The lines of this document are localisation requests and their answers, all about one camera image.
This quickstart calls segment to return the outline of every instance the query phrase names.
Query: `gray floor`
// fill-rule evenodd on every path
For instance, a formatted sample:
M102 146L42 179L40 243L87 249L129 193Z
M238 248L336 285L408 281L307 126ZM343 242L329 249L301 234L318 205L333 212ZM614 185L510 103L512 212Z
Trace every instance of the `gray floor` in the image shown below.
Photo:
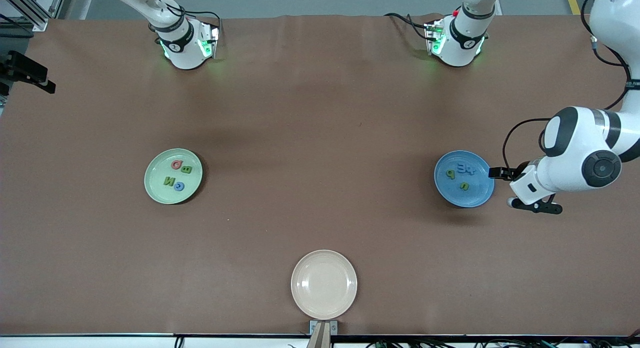
M370 15L395 12L450 13L460 0L178 0L188 10L213 10L223 18L270 18L281 15ZM505 15L566 15L567 0L500 0ZM92 0L87 19L142 19L116 0Z

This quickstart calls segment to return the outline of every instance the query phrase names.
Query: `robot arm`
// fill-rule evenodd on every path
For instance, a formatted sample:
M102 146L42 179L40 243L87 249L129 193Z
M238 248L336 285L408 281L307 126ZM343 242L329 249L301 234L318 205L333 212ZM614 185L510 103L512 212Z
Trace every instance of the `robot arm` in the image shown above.
M640 156L640 0L595 0L590 26L629 66L622 108L558 112L544 130L545 156L509 184L518 197L509 201L512 207L538 212L546 196L603 188L618 178L622 163Z
M497 0L462 0L457 15L434 22L427 36L435 42L427 42L430 54L447 65L463 67L480 53L487 28L496 15Z
M199 67L212 58L218 28L194 18L173 0L119 0L142 14L160 37L164 55L180 69Z

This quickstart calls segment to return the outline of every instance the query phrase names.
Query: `yellow stripe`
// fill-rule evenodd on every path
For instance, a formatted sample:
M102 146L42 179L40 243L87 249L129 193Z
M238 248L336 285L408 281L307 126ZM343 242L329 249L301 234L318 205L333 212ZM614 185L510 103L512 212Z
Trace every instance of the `yellow stripe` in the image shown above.
M569 1L569 7L571 8L571 14L580 15L580 8L578 7L577 0L567 0Z

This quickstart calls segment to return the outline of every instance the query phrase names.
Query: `brown table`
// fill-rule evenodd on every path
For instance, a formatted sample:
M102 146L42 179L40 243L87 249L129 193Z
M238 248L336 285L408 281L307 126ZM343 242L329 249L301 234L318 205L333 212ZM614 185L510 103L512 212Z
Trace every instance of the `brown table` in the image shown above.
M457 209L432 177L618 96L578 17L498 17L466 68L390 18L281 17L225 22L219 60L178 71L146 24L54 21L30 44L57 92L18 84L0 119L0 332L306 330L290 276L319 248L358 273L345 334L637 328L638 161L560 216L507 208L506 182ZM514 133L512 165L541 129ZM206 181L163 206L142 176L174 147Z

